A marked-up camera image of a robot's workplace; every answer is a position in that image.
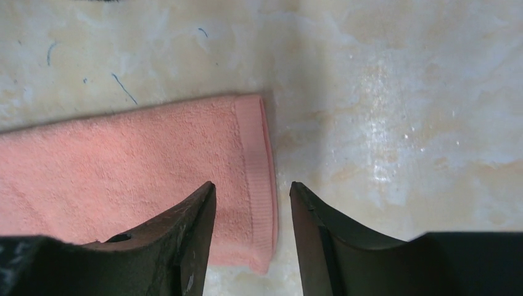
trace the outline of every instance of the marble floor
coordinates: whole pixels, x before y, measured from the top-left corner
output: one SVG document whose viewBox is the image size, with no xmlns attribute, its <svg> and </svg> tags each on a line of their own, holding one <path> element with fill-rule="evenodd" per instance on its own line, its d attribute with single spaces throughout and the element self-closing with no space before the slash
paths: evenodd
<svg viewBox="0 0 523 296">
<path fill-rule="evenodd" d="M 262 277 L 210 267 L 205 294 L 301 295 L 295 180 L 401 239 L 523 230 L 522 16 L 520 0 L 0 0 L 0 131 L 263 93 L 277 252 Z"/>
</svg>

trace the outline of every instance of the towel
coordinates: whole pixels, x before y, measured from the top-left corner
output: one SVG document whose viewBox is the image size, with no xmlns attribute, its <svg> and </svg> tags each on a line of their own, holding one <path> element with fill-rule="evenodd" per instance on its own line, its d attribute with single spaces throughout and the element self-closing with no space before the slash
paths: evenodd
<svg viewBox="0 0 523 296">
<path fill-rule="evenodd" d="M 277 239 L 260 96 L 214 97 L 0 136 L 0 235 L 105 241 L 216 184 L 209 264 L 267 272 Z"/>
</svg>

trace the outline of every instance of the stain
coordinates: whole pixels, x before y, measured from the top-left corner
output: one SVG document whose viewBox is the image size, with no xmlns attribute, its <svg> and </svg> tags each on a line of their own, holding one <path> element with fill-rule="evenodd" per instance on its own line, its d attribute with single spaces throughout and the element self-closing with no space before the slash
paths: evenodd
<svg viewBox="0 0 523 296">
<path fill-rule="evenodd" d="M 111 75 L 116 79 L 116 82 L 120 85 L 120 87 L 123 89 L 123 91 L 131 98 L 131 100 L 133 100 L 134 104 L 138 105 L 138 103 L 133 98 L 133 96 L 127 91 L 127 89 L 125 89 L 123 84 L 120 82 L 120 80 L 118 79 L 118 76 L 116 76 L 116 74 L 114 74 L 114 73 L 111 73 Z"/>
<path fill-rule="evenodd" d="M 51 44 L 51 46 L 47 50 L 47 66 L 49 66 L 49 67 L 51 66 L 51 52 L 54 49 L 54 47 L 57 45 L 58 45 L 58 42 L 55 41 L 53 44 Z"/>
<path fill-rule="evenodd" d="M 481 36 L 481 38 L 484 41 L 489 41 L 489 42 L 502 42 L 502 41 L 497 41 L 497 40 L 495 41 L 494 39 L 498 39 L 498 38 L 500 38 L 500 36 L 503 36 L 503 33 L 505 33 L 505 31 L 507 31 L 507 29 L 508 29 L 507 27 L 495 28 L 492 31 L 483 34 Z"/>
<path fill-rule="evenodd" d="M 520 196 L 523 160 L 509 163 L 473 163 L 470 175 L 476 176 L 482 186 L 488 188 L 489 197 L 498 202 L 516 202 L 508 197 Z"/>
<path fill-rule="evenodd" d="M 209 38 L 209 36 L 207 35 L 207 32 L 204 29 L 198 28 L 198 30 L 202 31 L 205 34 L 205 37 Z"/>
<path fill-rule="evenodd" d="M 320 188 L 322 188 L 324 186 L 324 184 L 323 184 L 323 174 L 320 171 L 318 171 L 318 170 L 313 171 L 306 177 L 304 182 L 306 182 L 305 184 L 307 184 L 307 186 L 312 191 L 317 191 L 317 190 L 319 190 Z M 287 191 L 286 195 L 288 195 L 289 194 L 289 188 L 286 188 L 286 191 Z"/>
<path fill-rule="evenodd" d="M 470 5 L 474 2 L 470 0 L 441 2 L 434 1 L 434 7 L 428 18 L 427 31 L 423 36 L 426 36 L 426 44 L 429 47 L 440 46 L 446 44 L 445 40 L 450 35 L 459 31 L 460 27 L 467 20 L 467 14 L 470 13 Z"/>
<path fill-rule="evenodd" d="M 488 220 L 496 226 L 504 225 L 506 223 L 506 218 L 506 215 L 499 211 L 493 211 L 488 214 Z"/>
<path fill-rule="evenodd" d="M 290 55 L 299 54 L 303 51 L 302 41 L 299 39 L 288 40 L 288 43 L 285 46 L 286 52 Z"/>
<path fill-rule="evenodd" d="M 413 7 L 412 0 L 362 6 L 347 15 L 340 30 L 364 44 L 386 40 L 387 47 L 401 49 L 412 32 Z"/>
<path fill-rule="evenodd" d="M 313 142 L 315 139 L 315 132 L 289 130 L 284 131 L 276 138 L 276 149 L 278 152 L 288 152 L 298 149 L 307 143 Z"/>
<path fill-rule="evenodd" d="M 482 91 L 476 102 L 478 111 L 492 111 L 503 108 L 508 115 L 521 116 L 521 95 L 514 88 L 502 87 L 495 91 Z"/>
<path fill-rule="evenodd" d="M 384 151 L 383 160 L 387 163 L 397 163 L 399 160 L 397 150 L 388 149 Z"/>
<path fill-rule="evenodd" d="M 319 126 L 322 126 L 326 130 L 333 129 L 336 125 L 336 117 L 338 116 L 350 116 L 350 113 L 355 111 L 357 104 L 349 107 L 336 107 L 334 110 L 322 110 L 308 113 L 303 116 L 301 121 L 313 120 L 318 122 Z"/>
<path fill-rule="evenodd" d="M 274 290 L 274 284 L 271 279 L 268 279 L 263 276 L 257 276 L 256 274 L 252 273 L 241 272 L 234 277 L 233 282 L 235 283 L 235 285 L 234 288 L 231 289 L 231 292 L 237 294 L 238 292 L 242 291 L 238 295 L 245 294 L 244 292 L 247 290 Z"/>
<path fill-rule="evenodd" d="M 437 171 L 448 169 L 448 159 L 446 157 L 440 157 L 434 160 L 434 169 Z"/>
<path fill-rule="evenodd" d="M 13 91 L 8 91 L 6 89 L 2 91 L 2 98 L 7 99 L 9 101 L 15 99 L 17 96 L 17 93 Z"/>
<path fill-rule="evenodd" d="M 459 102 L 460 99 L 456 94 L 442 91 L 434 99 L 434 103 L 425 108 L 424 123 L 421 129 L 416 131 L 416 141 L 420 147 L 429 146 L 431 141 L 441 136 L 467 133 L 468 125 L 464 121 L 466 118 L 453 117 L 452 110 L 443 105 L 446 102 Z"/>
<path fill-rule="evenodd" d="M 361 171 L 361 168 L 354 164 L 345 165 L 341 170 L 335 172 L 331 176 L 332 182 L 342 182 L 346 181 Z"/>
<path fill-rule="evenodd" d="M 436 83 L 436 82 L 440 81 L 440 79 L 441 79 L 441 68 L 435 63 L 430 63 L 425 68 L 423 82 Z"/>
</svg>

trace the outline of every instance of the hole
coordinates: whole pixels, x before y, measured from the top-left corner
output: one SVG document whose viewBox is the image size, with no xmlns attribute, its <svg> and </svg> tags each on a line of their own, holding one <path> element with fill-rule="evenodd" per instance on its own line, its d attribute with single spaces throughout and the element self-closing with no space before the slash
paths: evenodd
<svg viewBox="0 0 523 296">
<path fill-rule="evenodd" d="M 111 237 L 107 242 L 123 242 L 131 239 L 131 234 L 122 233 Z"/>
</svg>

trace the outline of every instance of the scratch mark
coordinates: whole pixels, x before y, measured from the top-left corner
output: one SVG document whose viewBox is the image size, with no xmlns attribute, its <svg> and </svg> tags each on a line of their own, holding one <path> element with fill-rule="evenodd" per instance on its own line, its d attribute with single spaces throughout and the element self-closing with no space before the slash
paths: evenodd
<svg viewBox="0 0 523 296">
<path fill-rule="evenodd" d="M 209 38 L 209 36 L 207 35 L 207 32 L 204 29 L 198 28 L 198 30 L 202 31 L 205 34 L 205 37 Z"/>
<path fill-rule="evenodd" d="M 58 42 L 55 41 L 53 44 L 51 44 L 51 46 L 47 50 L 47 66 L 51 66 L 51 51 L 57 45 L 58 45 Z"/>
<path fill-rule="evenodd" d="M 123 89 L 123 91 L 125 93 L 127 93 L 127 95 L 131 98 L 131 100 L 133 100 L 133 102 L 138 105 L 138 103 L 136 102 L 136 100 L 133 98 L 133 96 L 131 96 L 131 94 L 127 91 L 127 89 L 125 89 L 125 87 L 123 87 L 123 84 L 120 82 L 120 80 L 118 79 L 118 77 L 116 76 L 116 74 L 114 73 L 111 73 L 111 75 L 113 75 L 113 77 L 116 79 L 116 82 L 121 86 L 121 88 Z"/>
<path fill-rule="evenodd" d="M 191 290 L 193 283 L 194 283 L 194 273 L 189 277 L 189 282 L 187 283 L 187 287 L 183 291 L 182 295 L 186 295 Z"/>
</svg>

